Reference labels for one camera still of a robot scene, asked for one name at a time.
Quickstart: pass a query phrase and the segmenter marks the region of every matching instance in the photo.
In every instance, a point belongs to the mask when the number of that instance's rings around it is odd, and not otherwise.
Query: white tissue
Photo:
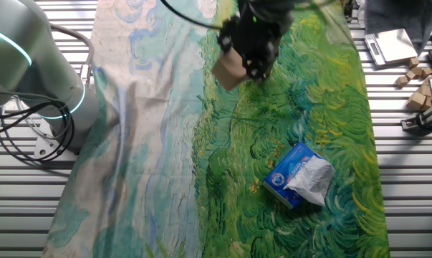
[[[334,175],[335,169],[330,163],[312,156],[284,187],[284,190],[289,188],[310,203],[325,206],[324,198]]]

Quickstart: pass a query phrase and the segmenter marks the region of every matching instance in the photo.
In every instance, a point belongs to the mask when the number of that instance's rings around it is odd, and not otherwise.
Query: blue tissue box
[[[300,171],[312,156],[321,158],[304,143],[296,144],[263,182],[264,187],[289,209],[297,206],[300,201],[302,201],[303,197],[296,191],[290,189],[283,190],[283,188],[294,178],[297,172]]]

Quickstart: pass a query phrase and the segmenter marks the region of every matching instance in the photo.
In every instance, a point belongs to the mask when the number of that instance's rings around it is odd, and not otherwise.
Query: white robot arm
[[[96,95],[86,85],[91,56],[92,49],[87,64],[82,66],[81,78],[58,50],[46,15],[33,0],[0,0],[0,105],[21,93],[63,102],[75,124],[69,146],[73,151],[84,144],[98,112]],[[43,97],[21,100],[29,107],[48,101]],[[65,130],[57,108],[37,112],[50,124],[54,135]]]

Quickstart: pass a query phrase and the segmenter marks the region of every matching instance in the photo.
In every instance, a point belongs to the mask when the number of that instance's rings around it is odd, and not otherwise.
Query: digital scale
[[[365,35],[365,43],[378,66],[402,62],[418,56],[405,29]]]

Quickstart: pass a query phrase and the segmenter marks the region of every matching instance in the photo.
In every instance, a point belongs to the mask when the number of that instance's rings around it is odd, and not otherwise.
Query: workbench
[[[50,22],[90,37],[97,1],[36,1]],[[391,257],[432,257],[432,133],[417,138],[400,127],[400,120],[413,114],[404,105],[421,81],[413,80],[399,90],[394,82],[408,67],[376,69],[357,18],[349,26],[367,82]],[[65,34],[54,32],[53,36],[63,55],[79,71],[88,48]],[[430,49],[429,42],[419,57],[419,67],[430,66]],[[38,115],[34,119],[40,123]],[[37,135],[26,123],[9,133],[22,150],[34,153]],[[29,167],[0,145],[0,257],[40,257],[72,165],[61,162]]]

